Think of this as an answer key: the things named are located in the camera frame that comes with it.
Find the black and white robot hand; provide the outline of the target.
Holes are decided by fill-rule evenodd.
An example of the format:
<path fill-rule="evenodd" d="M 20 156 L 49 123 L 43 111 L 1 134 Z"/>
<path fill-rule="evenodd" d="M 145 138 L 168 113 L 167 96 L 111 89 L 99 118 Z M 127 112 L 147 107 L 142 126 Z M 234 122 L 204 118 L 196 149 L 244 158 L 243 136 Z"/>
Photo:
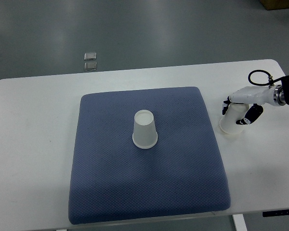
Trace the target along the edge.
<path fill-rule="evenodd" d="M 236 120 L 238 125 L 249 125 L 255 122 L 263 113 L 263 105 L 268 103 L 272 106 L 284 106 L 286 100 L 283 87 L 276 85 L 273 87 L 247 86 L 230 94 L 223 102 L 222 115 L 225 115 L 230 105 L 252 104 L 244 117 Z"/>

